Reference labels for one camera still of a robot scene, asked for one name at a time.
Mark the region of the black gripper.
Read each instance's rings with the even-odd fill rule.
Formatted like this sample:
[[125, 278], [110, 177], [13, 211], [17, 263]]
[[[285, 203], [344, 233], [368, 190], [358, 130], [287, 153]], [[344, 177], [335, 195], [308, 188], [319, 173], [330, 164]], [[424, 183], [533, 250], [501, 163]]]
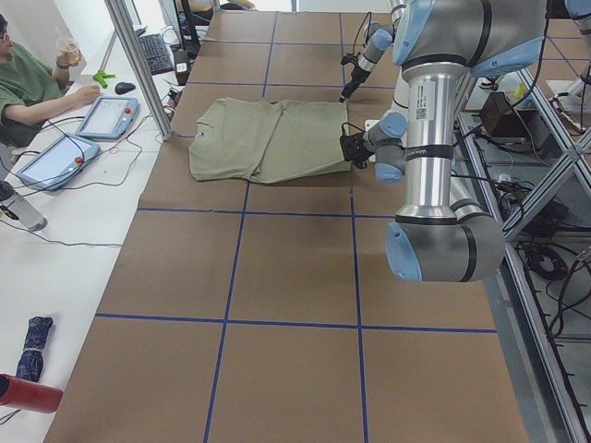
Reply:
[[353, 65], [353, 70], [351, 72], [351, 79], [343, 88], [339, 102], [345, 102], [349, 99], [352, 92], [351, 90], [356, 90], [362, 83], [364, 83], [369, 74], [372, 72], [372, 63], [368, 61], [365, 57], [358, 57], [356, 59], [352, 59], [350, 63]]
[[355, 167], [367, 167], [372, 152], [365, 147], [364, 134], [359, 133], [357, 145], [357, 161], [351, 162]]

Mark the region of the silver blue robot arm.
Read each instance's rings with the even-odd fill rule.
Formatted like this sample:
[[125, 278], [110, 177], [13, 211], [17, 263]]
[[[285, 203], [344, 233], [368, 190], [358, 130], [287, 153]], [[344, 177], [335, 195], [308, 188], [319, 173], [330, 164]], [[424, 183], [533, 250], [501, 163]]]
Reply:
[[395, 277], [477, 281], [501, 263], [501, 226], [452, 175], [453, 124], [465, 76], [484, 78], [535, 63], [542, 51], [543, 1], [394, 1], [392, 24], [373, 24], [355, 63], [349, 97], [386, 50], [407, 83], [406, 114], [386, 113], [370, 130], [342, 136], [344, 158], [376, 161], [383, 183], [404, 182], [406, 200], [386, 229]]
[[393, 45], [397, 29], [406, 8], [406, 1], [390, 1], [392, 24], [382, 25], [372, 20], [364, 28], [364, 49], [342, 57], [341, 65], [352, 65], [351, 78], [342, 89], [339, 102], [345, 102], [363, 84], [379, 63], [384, 53]]

